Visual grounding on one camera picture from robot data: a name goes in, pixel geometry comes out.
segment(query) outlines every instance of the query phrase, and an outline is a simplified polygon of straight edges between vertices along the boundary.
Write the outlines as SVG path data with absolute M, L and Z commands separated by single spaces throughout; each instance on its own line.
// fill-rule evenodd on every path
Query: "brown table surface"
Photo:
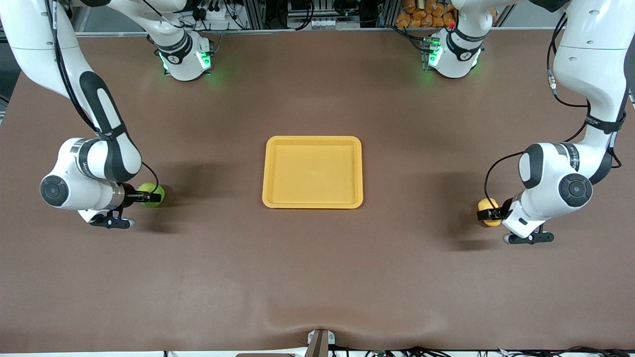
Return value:
M 130 208 L 127 231 L 46 205 L 60 144 L 91 132 L 21 77 L 0 127 L 0 351 L 271 349 L 319 327 L 361 349 L 635 347 L 635 125 L 624 167 L 547 223 L 553 243 L 506 245 L 473 215 L 492 162 L 582 123 L 547 87 L 550 33 L 492 32 L 459 80 L 391 32 L 226 36 L 191 83 L 142 37 L 83 39 L 171 202 Z M 360 138 L 363 205 L 266 208 L 273 135 Z M 500 201 L 515 165 L 491 178 Z

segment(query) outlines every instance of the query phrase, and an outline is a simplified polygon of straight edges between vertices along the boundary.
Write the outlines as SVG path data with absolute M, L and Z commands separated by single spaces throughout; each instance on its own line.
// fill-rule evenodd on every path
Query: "yellow ball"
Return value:
M 152 190 L 154 190 L 155 185 L 156 185 L 155 182 L 146 182 L 144 184 L 141 184 L 141 186 L 137 188 L 137 191 L 152 192 Z M 141 203 L 142 206 L 146 206 L 146 207 L 156 207 L 160 205 L 161 202 L 163 202 L 163 199 L 165 198 L 165 191 L 163 190 L 163 187 L 159 185 L 159 187 L 157 187 L 157 189 L 153 193 L 158 193 L 161 195 L 161 200 L 159 202 L 139 202 L 139 203 Z
M 486 199 L 486 198 L 483 198 L 483 199 L 482 199 L 482 200 L 478 203 L 478 210 L 479 210 L 479 211 L 482 211 L 482 210 L 488 210 L 488 209 L 490 209 L 490 208 L 498 208 L 498 203 L 496 202 L 496 200 L 495 200 L 495 199 L 493 199 L 493 198 L 490 198 L 490 200 L 489 200 L 489 199 Z M 501 221 L 500 219 L 496 219 L 496 220 L 494 220 L 494 219 L 487 219 L 487 220 L 484 220 L 483 222 L 484 222 L 484 223 L 485 223 L 488 227 L 498 227 L 498 226 L 500 226 L 501 222 L 503 222 L 503 221 Z

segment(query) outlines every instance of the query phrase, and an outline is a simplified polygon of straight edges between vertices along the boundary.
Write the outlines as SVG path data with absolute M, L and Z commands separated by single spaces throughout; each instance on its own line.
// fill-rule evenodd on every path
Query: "tennis ball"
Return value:
M 144 192 L 152 192 L 152 190 L 154 190 L 154 186 L 156 185 L 156 183 L 154 182 L 146 182 L 144 184 L 141 184 L 141 186 L 139 186 L 137 188 L 137 191 L 144 191 Z M 141 203 L 141 205 L 146 206 L 146 207 L 156 207 L 158 205 L 161 204 L 161 202 L 163 202 L 163 199 L 165 198 L 165 191 L 163 190 L 163 187 L 161 187 L 161 185 L 159 185 L 159 187 L 157 187 L 156 191 L 154 191 L 154 193 L 158 193 L 161 195 L 161 201 L 160 202 L 139 202 Z

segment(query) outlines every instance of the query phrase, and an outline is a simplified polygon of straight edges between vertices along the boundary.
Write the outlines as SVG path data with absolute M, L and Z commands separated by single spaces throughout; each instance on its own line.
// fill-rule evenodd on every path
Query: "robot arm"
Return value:
M 481 45 L 493 22 L 491 8 L 519 3 L 521 0 L 452 0 L 458 18 L 452 29 L 432 35 L 439 38 L 438 50 L 428 65 L 448 78 L 464 77 L 475 65 Z
M 184 1 L 154 0 L 153 8 L 169 9 L 163 5 L 178 6 L 177 3 Z M 109 2 L 92 1 L 95 4 Z M 183 28 L 173 26 L 160 14 L 148 15 L 142 11 L 140 6 L 150 6 L 148 0 L 141 3 L 115 0 L 109 5 L 131 13 L 134 20 L 151 29 L 150 34 L 159 49 L 170 47 L 165 53 L 178 59 L 171 63 L 175 78 L 190 80 L 205 71 L 197 57 L 199 44 L 204 41 L 197 40 L 197 46 L 193 45 L 193 39 L 199 35 L 188 34 Z M 131 226 L 133 221 L 121 219 L 124 207 L 136 201 L 154 201 L 161 197 L 136 192 L 125 184 L 139 172 L 141 155 L 128 135 L 108 87 L 81 53 L 61 5 L 58 6 L 55 0 L 0 0 L 0 17 L 24 73 L 33 82 L 70 98 L 97 135 L 93 139 L 72 138 L 64 142 L 55 166 L 41 182 L 43 199 L 54 207 L 77 210 L 85 221 L 95 226 Z M 25 19 L 29 21 L 28 31 L 24 30 Z M 114 210 L 119 212 L 119 217 L 112 216 Z
M 514 239 L 530 237 L 546 220 L 587 204 L 592 185 L 611 169 L 615 138 L 624 120 L 624 58 L 635 34 L 635 2 L 573 0 L 566 14 L 554 75 L 587 98 L 587 130 L 576 144 L 533 144 L 522 154 L 518 172 L 525 190 L 511 199 L 503 220 L 517 236 Z

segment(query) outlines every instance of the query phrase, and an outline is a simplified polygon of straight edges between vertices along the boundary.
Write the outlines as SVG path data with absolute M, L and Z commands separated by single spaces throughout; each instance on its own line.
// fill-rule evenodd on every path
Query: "orange tray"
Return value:
M 358 138 L 276 136 L 267 142 L 262 184 L 265 206 L 353 209 L 362 200 Z

